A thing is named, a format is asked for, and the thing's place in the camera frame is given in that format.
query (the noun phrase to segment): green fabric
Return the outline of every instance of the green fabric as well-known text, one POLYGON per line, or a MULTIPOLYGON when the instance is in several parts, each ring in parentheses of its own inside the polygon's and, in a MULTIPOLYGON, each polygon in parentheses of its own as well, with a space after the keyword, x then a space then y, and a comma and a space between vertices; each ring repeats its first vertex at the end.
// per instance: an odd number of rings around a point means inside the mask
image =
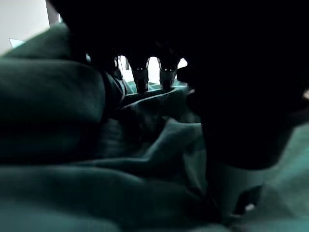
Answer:
POLYGON ((189 88, 105 118, 107 74, 66 55, 70 43, 48 51, 53 31, 70 36, 55 27, 0 59, 1 231, 307 231, 309 124, 296 128, 257 209, 229 227, 211 224, 189 88))

